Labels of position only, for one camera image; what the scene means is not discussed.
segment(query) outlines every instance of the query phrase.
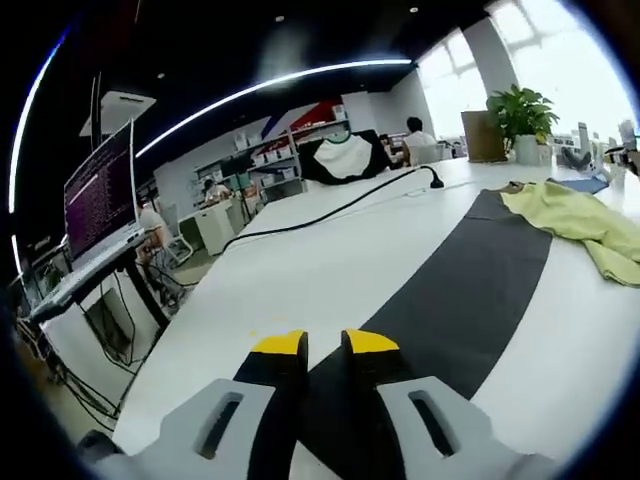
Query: monitor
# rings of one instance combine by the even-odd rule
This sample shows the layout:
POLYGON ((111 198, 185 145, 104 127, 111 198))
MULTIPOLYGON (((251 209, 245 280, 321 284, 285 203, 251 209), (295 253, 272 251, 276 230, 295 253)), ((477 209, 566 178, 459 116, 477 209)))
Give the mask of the monitor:
POLYGON ((64 186, 72 259, 137 219, 133 182, 133 123, 105 140, 64 186))

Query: computer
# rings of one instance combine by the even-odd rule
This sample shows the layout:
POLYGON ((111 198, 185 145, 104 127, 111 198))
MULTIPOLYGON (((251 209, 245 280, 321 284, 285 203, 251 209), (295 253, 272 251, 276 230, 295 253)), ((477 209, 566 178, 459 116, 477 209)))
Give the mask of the computer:
POLYGON ((105 140, 67 180, 64 215, 74 270, 138 230, 132 121, 105 140))

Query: yellow cloth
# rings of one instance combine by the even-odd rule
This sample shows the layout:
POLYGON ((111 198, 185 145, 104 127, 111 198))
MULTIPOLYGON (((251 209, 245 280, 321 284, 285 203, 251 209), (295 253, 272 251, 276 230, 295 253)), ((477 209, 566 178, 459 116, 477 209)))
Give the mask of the yellow cloth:
POLYGON ((588 193, 553 182, 502 193, 502 201, 536 228, 584 243, 600 273, 640 287, 640 226, 588 193))

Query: white pot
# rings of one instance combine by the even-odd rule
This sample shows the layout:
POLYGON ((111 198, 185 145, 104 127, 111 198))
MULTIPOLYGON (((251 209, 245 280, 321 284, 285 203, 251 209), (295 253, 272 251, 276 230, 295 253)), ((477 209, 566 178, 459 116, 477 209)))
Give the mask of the white pot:
POLYGON ((518 135, 514 145, 516 162, 521 165, 540 165, 540 149, 535 135, 518 135))

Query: ceiling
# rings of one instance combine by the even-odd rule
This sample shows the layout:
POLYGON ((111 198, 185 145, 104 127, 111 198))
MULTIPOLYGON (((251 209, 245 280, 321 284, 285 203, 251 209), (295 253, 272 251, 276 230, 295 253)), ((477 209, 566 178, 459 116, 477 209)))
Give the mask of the ceiling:
MULTIPOLYGON (((20 64, 13 79, 20 95, 11 99, 11 116, 3 125, 10 132, 33 78, 69 27, 35 97, 20 152, 16 215, 4 222, 17 233, 21 247, 48 234, 62 236, 62 187, 90 151, 89 139, 79 133, 89 115, 96 72, 102 72, 103 94, 117 90, 157 100, 136 122, 139 150, 213 101, 278 75, 362 59, 416 60, 455 27, 482 18, 489 2, 119 0, 94 2, 83 11, 78 7, 86 2, 64 3, 63 9, 43 3, 48 10, 32 20, 39 23, 30 29, 37 32, 37 41, 29 44, 37 47, 30 47, 24 59, 18 53, 13 57, 20 64), (411 13, 415 6, 418 12, 411 13), (280 15, 284 21, 276 22, 280 15)), ((230 102, 141 156, 135 163, 136 182, 236 126, 342 93, 385 91, 411 68, 324 73, 230 102)), ((10 152, 12 137, 2 141, 10 152)), ((6 202, 3 180, 0 195, 6 202)))

